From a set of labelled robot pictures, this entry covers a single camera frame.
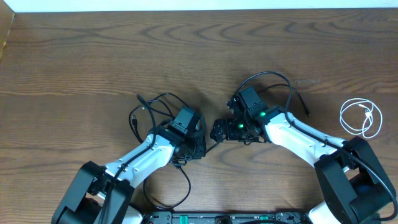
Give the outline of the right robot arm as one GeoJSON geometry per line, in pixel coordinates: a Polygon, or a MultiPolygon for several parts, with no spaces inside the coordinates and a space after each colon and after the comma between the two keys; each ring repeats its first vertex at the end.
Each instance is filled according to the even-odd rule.
{"type": "Polygon", "coordinates": [[[396,190],[364,138],[347,141],[318,131],[280,106],[268,107],[253,87],[235,93],[227,106],[233,117],[215,120],[213,140],[263,139],[315,169],[324,201],[308,212],[311,223],[380,223],[378,211],[389,203],[397,206],[396,190]]]}

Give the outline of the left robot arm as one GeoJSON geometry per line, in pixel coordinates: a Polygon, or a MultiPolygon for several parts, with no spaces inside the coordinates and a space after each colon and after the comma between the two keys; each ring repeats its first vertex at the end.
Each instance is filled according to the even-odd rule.
{"type": "Polygon", "coordinates": [[[100,166],[83,164],[52,223],[141,223],[144,216],[131,206],[136,187],[154,171],[172,163],[181,168],[206,154],[204,117],[184,106],[171,121],[151,129],[135,149],[100,166]]]}

